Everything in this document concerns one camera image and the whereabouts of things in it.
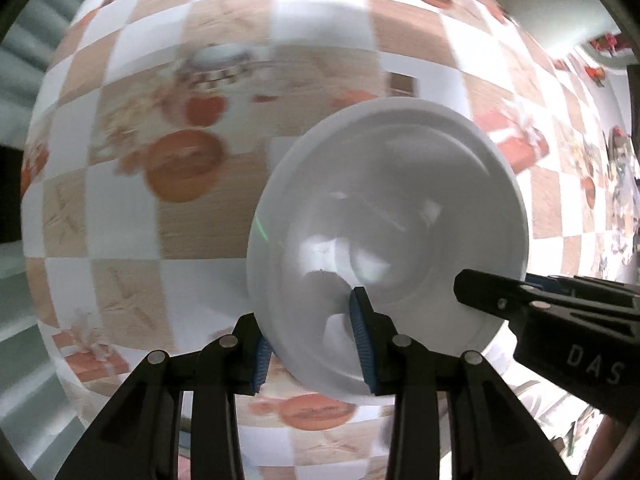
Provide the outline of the white foam bowl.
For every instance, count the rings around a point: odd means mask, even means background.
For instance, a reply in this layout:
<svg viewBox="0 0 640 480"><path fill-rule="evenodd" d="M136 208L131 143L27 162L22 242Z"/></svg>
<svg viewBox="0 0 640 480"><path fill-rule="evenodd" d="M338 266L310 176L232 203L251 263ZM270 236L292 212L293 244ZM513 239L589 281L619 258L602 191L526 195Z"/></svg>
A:
<svg viewBox="0 0 640 480"><path fill-rule="evenodd" d="M484 352L501 321L460 304L454 279L519 280L527 260L525 205L497 145L446 106L379 98L324 118L283 156L255 211L246 275L284 367L309 390L369 404L354 288L427 349Z"/></svg>

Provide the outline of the patterned vinyl tablecloth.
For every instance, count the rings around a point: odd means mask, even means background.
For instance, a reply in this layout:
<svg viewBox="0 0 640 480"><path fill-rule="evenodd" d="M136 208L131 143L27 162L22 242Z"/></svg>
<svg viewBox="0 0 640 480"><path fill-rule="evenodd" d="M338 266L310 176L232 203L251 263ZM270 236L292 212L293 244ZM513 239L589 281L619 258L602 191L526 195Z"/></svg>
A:
<svg viewBox="0 0 640 480"><path fill-rule="evenodd" d="M599 0L86 0L44 75L21 177L27 283L80 438L150 352L200 351L255 315L246 254L273 170L362 102L446 106L497 145L527 214L519 281L621 283L637 142L590 48L637 64ZM520 318L498 319L491 347L468 351L567 479L637 478L639 413L621 422L516 362ZM235 399L241 479L389 479L394 397L309 390L269 347L258 393Z"/></svg>

